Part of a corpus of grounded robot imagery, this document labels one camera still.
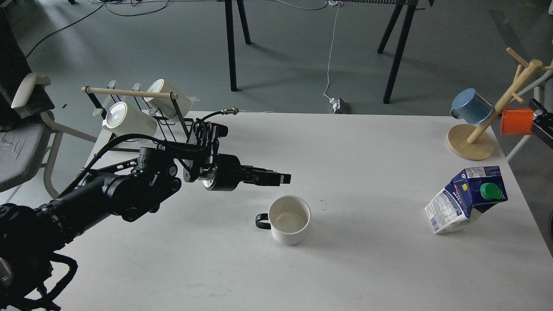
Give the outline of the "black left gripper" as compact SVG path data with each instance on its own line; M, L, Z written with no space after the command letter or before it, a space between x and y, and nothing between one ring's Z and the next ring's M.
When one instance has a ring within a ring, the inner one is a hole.
M191 129L195 145L206 147L209 153L197 161L184 161L188 167L188 170L184 171L185 182L202 180L207 190L233 191L241 182L278 187L285 184L285 181L291 181L291 175L241 165L235 155L219 153L219 139L229 133L227 126L218 123L193 123Z

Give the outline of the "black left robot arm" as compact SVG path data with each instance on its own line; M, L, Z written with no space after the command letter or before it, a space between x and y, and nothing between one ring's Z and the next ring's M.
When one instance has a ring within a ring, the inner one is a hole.
M1 308L59 311L54 299L74 278L78 264L58 254L77 236L109 215L132 222L155 213L183 182L206 181L209 191L232 191L239 183L257 186L288 184L291 175L241 165L219 152L227 126L209 122L217 115L187 119L184 130L193 143L156 139L144 134L118 136L105 144L81 173L55 199L35 209L1 206Z

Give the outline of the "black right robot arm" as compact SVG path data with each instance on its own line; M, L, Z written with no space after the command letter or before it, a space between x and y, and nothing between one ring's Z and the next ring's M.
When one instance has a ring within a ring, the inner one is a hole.
M531 125L532 133L553 149L553 114L548 112L547 109L534 98L531 99L529 108L534 111L534 118Z

